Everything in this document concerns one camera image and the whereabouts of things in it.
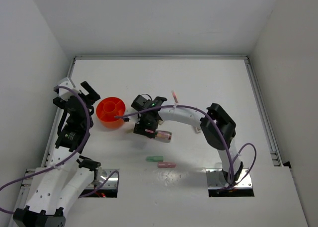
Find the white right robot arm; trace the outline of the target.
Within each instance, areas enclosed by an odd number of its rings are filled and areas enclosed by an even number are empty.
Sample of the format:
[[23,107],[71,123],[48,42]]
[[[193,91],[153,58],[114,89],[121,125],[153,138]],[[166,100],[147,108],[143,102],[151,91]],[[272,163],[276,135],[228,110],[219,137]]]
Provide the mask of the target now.
[[134,133],[154,138],[160,121],[174,121],[198,128],[203,132],[209,146],[218,151],[222,173],[229,185],[233,185],[243,169],[236,147],[232,144],[236,136],[236,123],[217,103],[207,111],[199,108],[168,102],[157,96],[154,100],[137,95],[126,112],[135,121]]

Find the pink highlighter marker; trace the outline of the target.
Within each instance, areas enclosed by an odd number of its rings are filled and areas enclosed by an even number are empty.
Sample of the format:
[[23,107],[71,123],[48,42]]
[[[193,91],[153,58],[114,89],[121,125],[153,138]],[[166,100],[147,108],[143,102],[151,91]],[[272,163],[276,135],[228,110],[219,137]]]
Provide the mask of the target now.
[[158,168],[175,168],[176,164],[173,162],[158,162],[157,167]]

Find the metal base plate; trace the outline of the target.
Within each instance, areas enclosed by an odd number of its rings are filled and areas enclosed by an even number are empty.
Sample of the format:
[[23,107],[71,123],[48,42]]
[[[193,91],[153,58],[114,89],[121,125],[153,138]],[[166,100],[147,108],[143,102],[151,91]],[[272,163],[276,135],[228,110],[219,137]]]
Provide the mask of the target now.
[[[208,189],[217,190],[228,186],[221,169],[206,169],[206,176]],[[235,188],[238,189],[252,188],[252,180],[248,169],[243,169],[236,183]]]
[[115,190],[118,187],[118,173],[119,169],[104,169],[100,168],[97,171],[96,179],[89,184],[86,189],[93,190],[94,188],[103,184],[101,190]]

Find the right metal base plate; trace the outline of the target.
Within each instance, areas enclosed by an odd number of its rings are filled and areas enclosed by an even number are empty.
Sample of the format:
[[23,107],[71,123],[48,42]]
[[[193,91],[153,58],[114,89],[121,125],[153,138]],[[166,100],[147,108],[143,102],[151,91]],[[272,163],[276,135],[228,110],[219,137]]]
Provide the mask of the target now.
[[[208,189],[217,190],[228,186],[221,169],[206,169],[206,176]],[[248,169],[243,169],[236,183],[235,188],[238,189],[252,188],[252,180]]]

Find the green highlighter marker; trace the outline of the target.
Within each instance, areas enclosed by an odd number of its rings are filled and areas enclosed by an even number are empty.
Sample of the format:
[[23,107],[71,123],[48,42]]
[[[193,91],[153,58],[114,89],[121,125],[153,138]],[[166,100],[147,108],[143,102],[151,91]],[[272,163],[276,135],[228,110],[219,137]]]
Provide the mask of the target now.
[[147,162],[163,162],[164,157],[162,155],[147,156],[146,161]]

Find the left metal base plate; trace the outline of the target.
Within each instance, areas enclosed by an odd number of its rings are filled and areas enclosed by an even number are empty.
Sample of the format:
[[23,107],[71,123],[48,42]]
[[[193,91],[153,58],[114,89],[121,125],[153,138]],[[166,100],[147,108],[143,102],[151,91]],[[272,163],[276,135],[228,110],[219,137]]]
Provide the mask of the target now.
[[115,190],[118,187],[118,173],[119,169],[104,169],[100,168],[97,171],[96,179],[89,184],[86,189],[93,190],[94,188],[103,184],[101,190]]

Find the orange round divided container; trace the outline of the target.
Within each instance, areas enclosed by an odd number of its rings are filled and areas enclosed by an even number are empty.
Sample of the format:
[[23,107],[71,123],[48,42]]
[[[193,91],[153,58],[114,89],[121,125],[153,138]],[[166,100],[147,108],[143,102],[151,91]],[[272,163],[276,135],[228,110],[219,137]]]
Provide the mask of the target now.
[[108,97],[99,102],[96,115],[103,126],[118,129],[124,125],[124,120],[115,116],[123,116],[125,111],[126,105],[120,98]]

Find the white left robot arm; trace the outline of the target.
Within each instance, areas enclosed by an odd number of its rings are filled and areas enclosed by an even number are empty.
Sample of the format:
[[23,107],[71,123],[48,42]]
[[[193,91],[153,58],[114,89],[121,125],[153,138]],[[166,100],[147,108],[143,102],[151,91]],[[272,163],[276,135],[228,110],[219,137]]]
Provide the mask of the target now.
[[87,185],[96,179],[100,163],[80,161],[80,155],[93,127],[94,103],[100,95],[86,82],[87,92],[76,90],[74,83],[63,79],[54,88],[58,97],[53,103],[63,110],[57,128],[58,138],[49,166],[38,172],[40,181],[25,207],[18,208],[13,220],[19,227],[63,227],[72,205]]

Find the pink lead refill tube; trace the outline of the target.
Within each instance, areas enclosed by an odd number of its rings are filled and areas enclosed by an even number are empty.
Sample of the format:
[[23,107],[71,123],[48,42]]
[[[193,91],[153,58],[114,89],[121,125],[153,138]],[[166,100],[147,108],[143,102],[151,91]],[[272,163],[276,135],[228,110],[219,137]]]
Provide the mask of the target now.
[[171,93],[172,93],[172,97],[174,99],[174,103],[178,104],[179,102],[178,102],[178,98],[177,98],[177,95],[176,95],[175,91],[172,90]]

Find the beige white correction tape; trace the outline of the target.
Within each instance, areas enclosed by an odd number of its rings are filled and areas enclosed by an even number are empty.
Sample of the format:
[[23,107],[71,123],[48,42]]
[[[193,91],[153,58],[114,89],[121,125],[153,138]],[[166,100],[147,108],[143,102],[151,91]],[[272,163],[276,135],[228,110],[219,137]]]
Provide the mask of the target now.
[[201,129],[197,128],[197,127],[194,127],[194,131],[195,133],[200,133],[201,132]]

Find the pink capped clear bottle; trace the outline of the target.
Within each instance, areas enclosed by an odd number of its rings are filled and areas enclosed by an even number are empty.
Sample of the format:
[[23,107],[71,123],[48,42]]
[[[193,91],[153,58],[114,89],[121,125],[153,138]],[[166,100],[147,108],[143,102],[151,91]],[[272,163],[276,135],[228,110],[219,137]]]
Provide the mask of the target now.
[[158,140],[160,142],[169,143],[172,138],[172,132],[164,130],[146,130],[147,136],[151,139]]

